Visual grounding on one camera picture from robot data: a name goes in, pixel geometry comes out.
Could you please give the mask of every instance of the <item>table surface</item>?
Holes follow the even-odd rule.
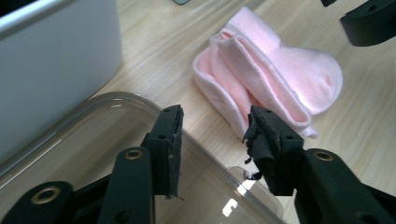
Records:
[[[314,116],[319,147],[338,154],[365,184],[396,195],[396,38],[357,48],[349,44],[339,19],[363,1],[118,0],[122,64],[96,95],[128,91],[161,107],[182,105],[184,128],[224,166],[246,166],[246,148],[193,80],[193,59],[241,7],[270,24],[289,46],[330,53],[341,65],[344,86],[327,111]],[[293,199],[279,198],[284,219],[298,223]]]

